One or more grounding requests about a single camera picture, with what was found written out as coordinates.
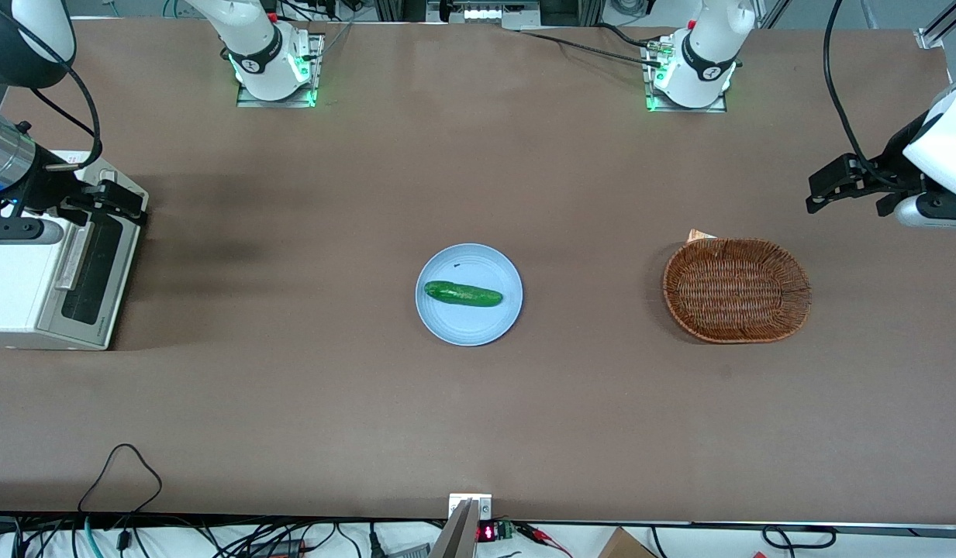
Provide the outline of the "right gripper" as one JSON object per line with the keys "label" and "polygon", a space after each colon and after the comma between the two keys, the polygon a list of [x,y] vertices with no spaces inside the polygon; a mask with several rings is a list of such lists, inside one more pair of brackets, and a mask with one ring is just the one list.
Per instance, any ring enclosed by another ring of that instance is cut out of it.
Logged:
{"label": "right gripper", "polygon": [[73,172],[48,172],[35,164],[20,180],[0,190],[0,213],[4,205],[14,204],[23,211],[49,212],[84,227],[91,212],[97,212],[144,227],[149,220],[145,201],[117,181],[101,179],[92,187]]}

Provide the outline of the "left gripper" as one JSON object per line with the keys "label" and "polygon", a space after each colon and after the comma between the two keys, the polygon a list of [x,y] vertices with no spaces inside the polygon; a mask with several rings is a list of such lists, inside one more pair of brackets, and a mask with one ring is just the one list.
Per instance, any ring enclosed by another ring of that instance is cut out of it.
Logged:
{"label": "left gripper", "polygon": [[[928,110],[893,134],[870,164],[868,183],[885,192],[877,201],[882,218],[923,218],[918,195],[956,195],[956,88],[938,95]],[[810,215],[831,202],[868,194],[864,168],[854,154],[840,155],[811,174],[808,184],[805,208]]]}

